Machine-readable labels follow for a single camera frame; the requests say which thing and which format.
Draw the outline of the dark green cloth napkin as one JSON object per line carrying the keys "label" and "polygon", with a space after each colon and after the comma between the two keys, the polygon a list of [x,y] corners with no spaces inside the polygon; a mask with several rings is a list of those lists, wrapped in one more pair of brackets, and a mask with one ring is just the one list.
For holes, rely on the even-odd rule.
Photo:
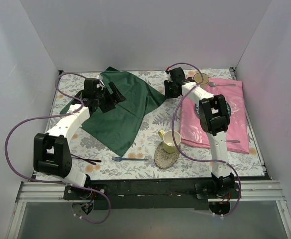
{"label": "dark green cloth napkin", "polygon": [[158,108],[165,101],[165,96],[127,71],[108,67],[101,75],[103,82],[113,82],[126,100],[106,113],[97,109],[82,124],[82,130],[116,155],[123,156],[132,145],[143,117]]}

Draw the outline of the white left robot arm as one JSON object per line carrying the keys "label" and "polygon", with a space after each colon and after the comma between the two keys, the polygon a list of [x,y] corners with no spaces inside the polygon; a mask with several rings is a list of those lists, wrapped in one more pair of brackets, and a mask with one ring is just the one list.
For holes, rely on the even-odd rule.
{"label": "white left robot arm", "polygon": [[76,185],[76,195],[81,199],[89,198],[92,187],[86,183],[87,175],[72,165],[69,143],[93,112],[97,109],[103,113],[108,112],[117,103],[125,100],[112,81],[106,86],[101,76],[85,79],[84,88],[75,95],[66,116],[47,133],[35,136],[34,170],[54,176],[64,183]]}

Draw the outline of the blue plastic fork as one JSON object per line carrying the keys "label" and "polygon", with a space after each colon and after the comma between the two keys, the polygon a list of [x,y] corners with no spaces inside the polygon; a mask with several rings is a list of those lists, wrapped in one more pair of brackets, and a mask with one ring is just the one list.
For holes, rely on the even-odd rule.
{"label": "blue plastic fork", "polygon": [[148,161],[148,159],[144,158],[122,158],[122,157],[112,157],[112,160],[115,162],[121,162],[121,161]]}

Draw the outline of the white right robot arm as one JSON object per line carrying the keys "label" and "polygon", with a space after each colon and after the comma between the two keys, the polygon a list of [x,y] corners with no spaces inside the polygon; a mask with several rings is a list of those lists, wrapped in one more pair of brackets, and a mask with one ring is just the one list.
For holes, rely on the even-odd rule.
{"label": "white right robot arm", "polygon": [[235,183],[235,170],[228,162],[226,136],[230,116],[225,97],[205,91],[200,86],[201,82],[186,78],[180,67],[168,67],[165,72],[170,75],[170,79],[164,81],[167,99],[182,96],[182,100],[190,98],[198,104],[200,125],[208,137],[211,150],[211,177],[215,182],[211,191],[217,198],[225,197],[230,191],[230,186]]}

